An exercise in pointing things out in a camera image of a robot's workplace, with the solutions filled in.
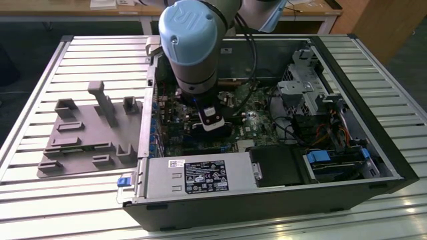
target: light blue joint cap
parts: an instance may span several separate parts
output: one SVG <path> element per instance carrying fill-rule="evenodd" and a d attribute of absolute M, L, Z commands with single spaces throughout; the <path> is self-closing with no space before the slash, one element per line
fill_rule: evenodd
<path fill-rule="evenodd" d="M 287 2 L 289 0 L 281 0 L 278 5 L 275 6 L 275 9 L 273 11 L 273 14 L 269 20 L 266 21 L 265 25 L 259 29 L 261 32 L 271 33 L 275 30 Z"/>
<path fill-rule="evenodd" d="M 210 8 L 198 0 L 182 0 L 167 7 L 159 19 L 165 53 L 182 66 L 199 64 L 218 41 L 218 25 Z"/>

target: white sticker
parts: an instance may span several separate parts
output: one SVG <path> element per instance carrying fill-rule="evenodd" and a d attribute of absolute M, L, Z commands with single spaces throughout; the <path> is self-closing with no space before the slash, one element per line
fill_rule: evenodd
<path fill-rule="evenodd" d="M 138 11 L 121 11 L 119 14 L 137 15 L 137 14 L 139 14 L 139 12 Z"/>
<path fill-rule="evenodd" d="M 182 167 L 185 167 L 185 163 L 186 163 L 186 160 L 185 160 L 185 159 L 181 159 L 181 160 L 170 160 L 170 161 L 169 161 L 169 167 L 170 167 L 170 168 L 182 168 Z"/>

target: gray plastic base plate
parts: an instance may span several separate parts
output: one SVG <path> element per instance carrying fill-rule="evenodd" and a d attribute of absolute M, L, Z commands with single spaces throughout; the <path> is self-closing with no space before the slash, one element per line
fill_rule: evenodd
<path fill-rule="evenodd" d="M 118 121 L 115 128 L 110 127 L 106 117 L 98 114 L 98 105 L 83 105 L 71 109 L 74 117 L 58 117 L 43 151 L 38 177 L 135 167 L 143 112 L 143 103 L 138 101 L 137 104 L 139 112 L 129 115 L 122 103 L 113 104 Z"/>

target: table leg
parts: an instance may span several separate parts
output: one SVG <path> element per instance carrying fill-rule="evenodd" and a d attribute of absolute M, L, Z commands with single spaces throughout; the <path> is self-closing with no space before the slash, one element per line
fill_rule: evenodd
<path fill-rule="evenodd" d="M 337 17 L 338 17 L 337 15 L 326 17 L 326 20 L 321 25 L 318 34 L 330 34 L 331 29 L 334 27 L 334 23 L 335 23 Z"/>
<path fill-rule="evenodd" d="M 141 25 L 142 25 L 143 34 L 145 35 L 154 35 L 151 16 L 142 16 L 141 17 Z"/>
<path fill-rule="evenodd" d="M 43 21 L 42 24 L 43 24 L 44 30 L 51 32 L 53 29 L 54 29 L 53 22 L 51 21 Z"/>

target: gray vertical post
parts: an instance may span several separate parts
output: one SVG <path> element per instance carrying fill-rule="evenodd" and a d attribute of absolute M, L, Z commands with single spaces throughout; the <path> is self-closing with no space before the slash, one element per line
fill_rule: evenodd
<path fill-rule="evenodd" d="M 118 120 L 115 116 L 115 107 L 107 96 L 105 95 L 105 83 L 103 81 L 91 81 L 89 83 L 87 91 L 97 98 L 99 108 L 106 116 L 109 125 L 111 128 L 118 126 Z"/>

